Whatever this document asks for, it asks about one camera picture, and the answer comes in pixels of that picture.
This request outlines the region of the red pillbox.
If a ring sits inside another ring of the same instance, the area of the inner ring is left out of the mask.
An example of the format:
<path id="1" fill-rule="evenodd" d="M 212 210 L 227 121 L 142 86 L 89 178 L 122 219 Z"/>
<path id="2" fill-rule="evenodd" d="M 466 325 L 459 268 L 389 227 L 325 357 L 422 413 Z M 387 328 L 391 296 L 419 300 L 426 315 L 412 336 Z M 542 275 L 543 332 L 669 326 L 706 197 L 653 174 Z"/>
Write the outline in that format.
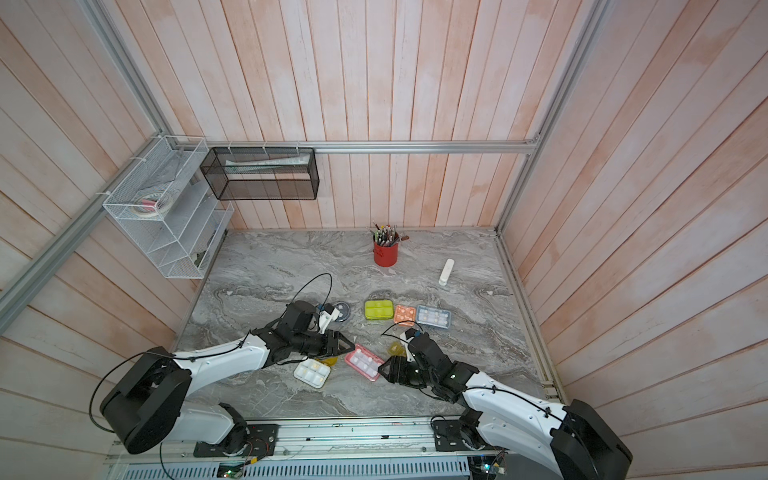
<path id="1" fill-rule="evenodd" d="M 360 345 L 356 345 L 352 352 L 346 354 L 344 361 L 371 382 L 380 377 L 378 369 L 384 364 L 381 358 Z"/>

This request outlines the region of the small yellow pillbox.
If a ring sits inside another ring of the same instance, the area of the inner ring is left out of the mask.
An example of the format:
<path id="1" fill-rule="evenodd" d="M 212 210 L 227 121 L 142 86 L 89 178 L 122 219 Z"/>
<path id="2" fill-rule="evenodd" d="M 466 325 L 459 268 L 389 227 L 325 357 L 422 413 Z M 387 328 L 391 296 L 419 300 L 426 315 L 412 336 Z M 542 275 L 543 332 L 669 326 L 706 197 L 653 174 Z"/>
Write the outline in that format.
<path id="1" fill-rule="evenodd" d="M 393 341 L 388 347 L 388 354 L 390 356 L 400 356 L 406 358 L 407 350 L 401 341 Z"/>

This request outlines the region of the green lid white pillbox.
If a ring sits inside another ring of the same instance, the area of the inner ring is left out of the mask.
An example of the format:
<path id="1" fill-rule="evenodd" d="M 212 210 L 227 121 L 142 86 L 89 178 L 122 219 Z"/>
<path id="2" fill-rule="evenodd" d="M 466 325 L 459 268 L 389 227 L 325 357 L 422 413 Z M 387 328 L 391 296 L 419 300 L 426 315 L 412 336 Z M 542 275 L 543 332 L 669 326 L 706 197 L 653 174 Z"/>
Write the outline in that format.
<path id="1" fill-rule="evenodd" d="M 364 316 L 367 320 L 391 320 L 394 315 L 395 306 L 391 300 L 367 300 L 364 303 Z"/>

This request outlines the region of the orange pillbox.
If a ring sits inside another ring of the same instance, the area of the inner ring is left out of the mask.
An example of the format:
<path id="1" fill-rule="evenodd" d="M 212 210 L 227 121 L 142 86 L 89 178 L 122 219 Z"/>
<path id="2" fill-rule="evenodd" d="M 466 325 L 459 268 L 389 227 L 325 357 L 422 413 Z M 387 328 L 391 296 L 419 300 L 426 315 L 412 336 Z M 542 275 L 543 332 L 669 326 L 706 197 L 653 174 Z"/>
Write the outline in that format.
<path id="1" fill-rule="evenodd" d="M 396 326 L 412 328 L 415 326 L 417 309 L 410 306 L 396 305 L 393 321 Z"/>

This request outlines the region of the blue pillbox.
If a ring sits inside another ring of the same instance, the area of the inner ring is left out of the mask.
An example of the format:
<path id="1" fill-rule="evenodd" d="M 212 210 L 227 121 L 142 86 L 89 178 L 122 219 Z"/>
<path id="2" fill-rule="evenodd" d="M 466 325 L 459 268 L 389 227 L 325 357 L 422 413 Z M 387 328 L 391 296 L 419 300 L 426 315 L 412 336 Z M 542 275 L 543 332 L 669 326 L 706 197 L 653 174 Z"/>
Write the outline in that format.
<path id="1" fill-rule="evenodd" d="M 416 310 L 416 322 L 421 326 L 448 329 L 452 314 L 448 310 L 420 305 Z"/>

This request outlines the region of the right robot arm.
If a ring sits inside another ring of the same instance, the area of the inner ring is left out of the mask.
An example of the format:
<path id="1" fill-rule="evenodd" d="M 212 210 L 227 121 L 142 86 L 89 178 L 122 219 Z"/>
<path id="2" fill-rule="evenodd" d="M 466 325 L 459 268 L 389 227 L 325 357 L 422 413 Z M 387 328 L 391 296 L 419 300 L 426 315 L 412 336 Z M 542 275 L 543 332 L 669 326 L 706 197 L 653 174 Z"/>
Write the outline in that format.
<path id="1" fill-rule="evenodd" d="M 378 368 L 388 382 L 463 407 L 456 420 L 440 420 L 437 439 L 470 450 L 517 454 L 562 479 L 623 479 L 633 455 L 589 404 L 540 399 L 452 360 L 427 333 L 408 329 L 406 353 Z"/>

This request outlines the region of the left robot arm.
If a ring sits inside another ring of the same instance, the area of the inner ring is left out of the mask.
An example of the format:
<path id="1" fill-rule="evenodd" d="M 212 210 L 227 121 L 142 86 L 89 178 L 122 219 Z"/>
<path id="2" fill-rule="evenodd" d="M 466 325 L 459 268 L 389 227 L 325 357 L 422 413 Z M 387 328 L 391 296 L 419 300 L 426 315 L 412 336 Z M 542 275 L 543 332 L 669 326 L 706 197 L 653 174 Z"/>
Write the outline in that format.
<path id="1" fill-rule="evenodd" d="M 292 354 L 304 361 L 353 352 L 354 343 L 329 327 L 337 316 L 335 308 L 295 301 L 277 319 L 238 340 L 188 352 L 163 347 L 141 352 L 128 359 L 130 370 L 101 401 L 101 428 L 131 454 L 164 441 L 193 441 L 226 456 L 240 454 L 250 440 L 243 416 L 227 403 L 195 405 L 189 396 L 244 372 L 286 364 Z"/>

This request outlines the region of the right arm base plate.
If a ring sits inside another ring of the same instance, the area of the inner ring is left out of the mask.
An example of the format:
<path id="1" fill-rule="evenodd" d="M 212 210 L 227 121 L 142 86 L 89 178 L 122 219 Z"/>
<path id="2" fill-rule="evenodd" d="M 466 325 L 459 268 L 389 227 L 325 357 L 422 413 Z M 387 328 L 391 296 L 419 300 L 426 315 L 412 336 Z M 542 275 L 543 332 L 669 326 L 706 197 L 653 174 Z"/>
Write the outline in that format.
<path id="1" fill-rule="evenodd" d="M 501 451 L 502 448 L 484 440 L 475 427 L 459 419 L 436 416 L 430 420 L 434 446 L 438 452 Z"/>

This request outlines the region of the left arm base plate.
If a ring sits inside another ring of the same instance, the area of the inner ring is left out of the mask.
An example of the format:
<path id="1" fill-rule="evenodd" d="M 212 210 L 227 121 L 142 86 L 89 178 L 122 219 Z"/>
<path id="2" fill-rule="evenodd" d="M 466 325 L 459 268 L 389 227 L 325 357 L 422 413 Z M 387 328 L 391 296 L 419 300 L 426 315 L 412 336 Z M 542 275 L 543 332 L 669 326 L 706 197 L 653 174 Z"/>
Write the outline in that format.
<path id="1" fill-rule="evenodd" d="M 193 457 L 269 457 L 275 453 L 278 432 L 279 425 L 274 423 L 236 426 L 219 444 L 197 442 Z"/>

